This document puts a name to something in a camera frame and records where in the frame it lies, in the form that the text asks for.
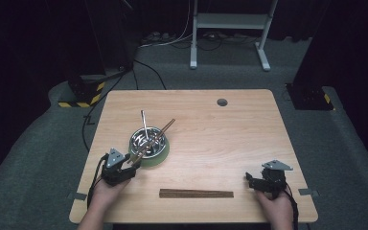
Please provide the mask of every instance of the gray carpet floor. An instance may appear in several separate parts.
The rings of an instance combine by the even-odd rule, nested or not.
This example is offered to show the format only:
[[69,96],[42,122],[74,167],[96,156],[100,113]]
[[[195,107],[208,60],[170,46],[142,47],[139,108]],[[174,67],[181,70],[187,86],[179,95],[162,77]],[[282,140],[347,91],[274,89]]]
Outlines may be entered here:
[[[271,90],[308,186],[319,193],[313,198],[318,221],[310,226],[301,223],[300,229],[368,229],[368,152],[337,92],[324,87],[335,110],[307,111],[294,109],[285,88],[285,83],[293,81],[309,45],[310,41],[268,40],[264,50],[271,65],[269,72],[263,71],[252,43],[225,42],[213,51],[198,50],[196,70],[189,69],[189,48],[140,48],[136,59],[157,70],[167,89]],[[199,46],[206,50],[218,44],[201,40]],[[130,72],[112,90],[135,90],[136,85],[139,90],[163,89],[148,67],[135,63],[134,74],[137,84]],[[104,91],[111,90],[115,82],[107,81]],[[90,108],[58,107],[65,86],[66,82],[62,82],[51,90],[48,97],[52,106],[19,137],[0,167],[0,229],[77,227],[68,216],[88,154],[81,128],[83,116]],[[88,146],[103,105],[104,101],[100,102],[91,114],[91,122],[95,124],[85,128]],[[212,227],[253,229],[243,224]],[[151,226],[120,225],[120,228]]]

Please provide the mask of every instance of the chopstick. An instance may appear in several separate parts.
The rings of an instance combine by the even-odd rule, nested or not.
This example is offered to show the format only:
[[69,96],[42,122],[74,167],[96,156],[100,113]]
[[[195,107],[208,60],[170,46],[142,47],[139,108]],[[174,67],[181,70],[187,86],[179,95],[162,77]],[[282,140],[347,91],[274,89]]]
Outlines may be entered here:
[[234,192],[209,190],[160,189],[160,198],[233,198]]
[[151,140],[150,142],[148,142],[146,144],[146,146],[141,149],[139,151],[139,156],[137,157],[137,159],[133,162],[132,165],[136,164],[137,162],[139,162],[142,157],[145,155],[146,151],[148,151],[148,149],[150,149],[151,146],[154,145],[154,143],[156,143],[156,141],[158,141],[158,139],[160,139],[161,136],[163,136],[164,132],[175,122],[175,119],[172,119],[169,123],[167,123],[161,130],[159,133],[157,133],[157,135],[154,137],[153,140]]

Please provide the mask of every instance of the black stand base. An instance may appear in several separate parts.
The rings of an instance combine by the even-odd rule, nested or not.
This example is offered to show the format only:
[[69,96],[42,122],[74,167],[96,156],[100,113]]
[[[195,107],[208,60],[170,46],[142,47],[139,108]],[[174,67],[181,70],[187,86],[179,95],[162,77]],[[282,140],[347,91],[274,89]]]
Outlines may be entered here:
[[295,109],[299,110],[333,110],[328,95],[321,87],[296,85],[292,83],[286,84],[289,96],[294,104]]
[[73,90],[69,84],[58,99],[60,107],[89,107],[98,102],[104,88],[104,82],[89,83],[83,86],[79,92]]

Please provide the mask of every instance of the white metal stand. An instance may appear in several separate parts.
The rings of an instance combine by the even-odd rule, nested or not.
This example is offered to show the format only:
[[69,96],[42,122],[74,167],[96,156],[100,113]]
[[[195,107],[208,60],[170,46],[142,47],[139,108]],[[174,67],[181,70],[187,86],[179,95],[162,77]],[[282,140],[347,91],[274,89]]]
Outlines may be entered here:
[[272,0],[268,14],[198,13],[198,0],[194,5],[193,42],[191,45],[190,68],[196,69],[196,30],[198,28],[255,29],[263,30],[262,38],[255,43],[263,69],[270,70],[264,46],[278,0]]

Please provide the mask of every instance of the person's right hand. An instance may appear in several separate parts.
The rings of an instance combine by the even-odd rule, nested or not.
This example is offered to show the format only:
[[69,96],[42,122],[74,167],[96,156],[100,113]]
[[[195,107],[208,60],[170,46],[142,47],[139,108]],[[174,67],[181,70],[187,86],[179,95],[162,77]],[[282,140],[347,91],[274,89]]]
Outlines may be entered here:
[[280,192],[276,199],[267,198],[261,191],[255,190],[255,193],[271,227],[274,230],[292,230],[293,213],[286,193]]

